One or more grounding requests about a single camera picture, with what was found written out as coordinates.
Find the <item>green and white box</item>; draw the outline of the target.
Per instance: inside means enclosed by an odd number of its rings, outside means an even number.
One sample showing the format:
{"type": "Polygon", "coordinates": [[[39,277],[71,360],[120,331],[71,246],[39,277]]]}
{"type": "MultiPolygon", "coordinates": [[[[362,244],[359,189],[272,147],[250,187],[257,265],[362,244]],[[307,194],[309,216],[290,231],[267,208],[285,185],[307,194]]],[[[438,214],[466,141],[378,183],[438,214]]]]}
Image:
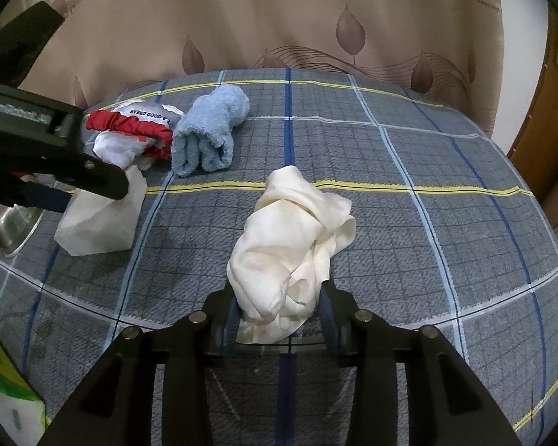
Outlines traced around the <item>green and white box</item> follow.
{"type": "Polygon", "coordinates": [[[37,445],[46,430],[46,406],[0,344],[0,426],[14,445],[37,445]]]}

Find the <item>brown wooden door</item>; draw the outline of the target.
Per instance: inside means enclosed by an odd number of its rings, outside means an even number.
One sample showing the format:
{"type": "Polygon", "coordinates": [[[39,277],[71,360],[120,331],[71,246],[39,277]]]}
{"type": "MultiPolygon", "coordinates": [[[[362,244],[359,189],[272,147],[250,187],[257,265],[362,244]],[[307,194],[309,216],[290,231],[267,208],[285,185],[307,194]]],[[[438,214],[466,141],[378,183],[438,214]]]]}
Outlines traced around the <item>brown wooden door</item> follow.
{"type": "Polygon", "coordinates": [[[508,157],[558,238],[558,16],[552,10],[537,88],[508,157]]]}

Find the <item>red and white printed cloth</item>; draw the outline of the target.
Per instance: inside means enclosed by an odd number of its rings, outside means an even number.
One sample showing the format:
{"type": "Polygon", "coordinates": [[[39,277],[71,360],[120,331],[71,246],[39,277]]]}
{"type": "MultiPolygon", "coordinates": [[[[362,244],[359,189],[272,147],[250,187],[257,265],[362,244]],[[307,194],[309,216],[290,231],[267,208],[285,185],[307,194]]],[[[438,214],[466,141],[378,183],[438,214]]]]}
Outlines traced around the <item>red and white printed cloth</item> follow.
{"type": "Polygon", "coordinates": [[[174,106],[134,99],[112,110],[91,111],[83,120],[81,142],[102,162],[146,170],[171,157],[173,131],[183,117],[174,106]]]}

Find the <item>beige leaf pattern curtain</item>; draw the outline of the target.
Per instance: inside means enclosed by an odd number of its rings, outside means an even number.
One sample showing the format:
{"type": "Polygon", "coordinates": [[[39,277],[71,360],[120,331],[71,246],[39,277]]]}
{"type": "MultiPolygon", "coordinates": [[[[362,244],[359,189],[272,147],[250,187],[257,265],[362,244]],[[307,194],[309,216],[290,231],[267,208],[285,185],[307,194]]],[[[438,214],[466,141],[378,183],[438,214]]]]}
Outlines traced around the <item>beige leaf pattern curtain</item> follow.
{"type": "Polygon", "coordinates": [[[26,90],[88,107],[177,75],[233,68],[342,71],[447,103],[491,132],[501,0],[7,0],[64,19],[26,90]]]}

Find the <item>light blue fluffy towel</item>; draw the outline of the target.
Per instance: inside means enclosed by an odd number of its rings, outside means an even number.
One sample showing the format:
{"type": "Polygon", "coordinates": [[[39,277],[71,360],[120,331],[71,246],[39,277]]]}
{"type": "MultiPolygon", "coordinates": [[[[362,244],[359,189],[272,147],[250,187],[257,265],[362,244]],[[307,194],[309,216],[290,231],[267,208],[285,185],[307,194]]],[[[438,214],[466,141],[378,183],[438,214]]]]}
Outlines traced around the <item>light blue fluffy towel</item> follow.
{"type": "Polygon", "coordinates": [[[221,85],[198,97],[173,131],[171,169],[180,176],[198,167],[215,172],[231,166],[233,130],[245,122],[250,100],[237,85],[221,85]]]}

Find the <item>stainless steel bowl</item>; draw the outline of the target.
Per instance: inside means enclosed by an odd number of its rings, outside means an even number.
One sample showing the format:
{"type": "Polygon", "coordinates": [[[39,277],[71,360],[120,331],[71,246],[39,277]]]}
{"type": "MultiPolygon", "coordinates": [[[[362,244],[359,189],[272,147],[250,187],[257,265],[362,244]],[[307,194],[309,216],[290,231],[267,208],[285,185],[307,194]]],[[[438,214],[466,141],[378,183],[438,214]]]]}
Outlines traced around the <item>stainless steel bowl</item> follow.
{"type": "Polygon", "coordinates": [[[30,240],[43,214],[44,210],[37,207],[0,204],[0,244],[1,251],[7,259],[18,254],[30,240]]]}

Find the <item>cream cloth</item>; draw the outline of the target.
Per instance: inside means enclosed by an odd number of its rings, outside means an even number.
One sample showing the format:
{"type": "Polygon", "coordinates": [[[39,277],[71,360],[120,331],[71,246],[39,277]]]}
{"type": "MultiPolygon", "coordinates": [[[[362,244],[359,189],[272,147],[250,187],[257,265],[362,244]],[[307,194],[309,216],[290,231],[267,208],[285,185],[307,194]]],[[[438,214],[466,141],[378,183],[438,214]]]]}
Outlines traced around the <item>cream cloth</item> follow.
{"type": "Polygon", "coordinates": [[[242,310],[241,344],[273,344],[313,316],[330,261],[355,239],[352,202],[293,165],[273,171],[227,265],[242,310]]]}

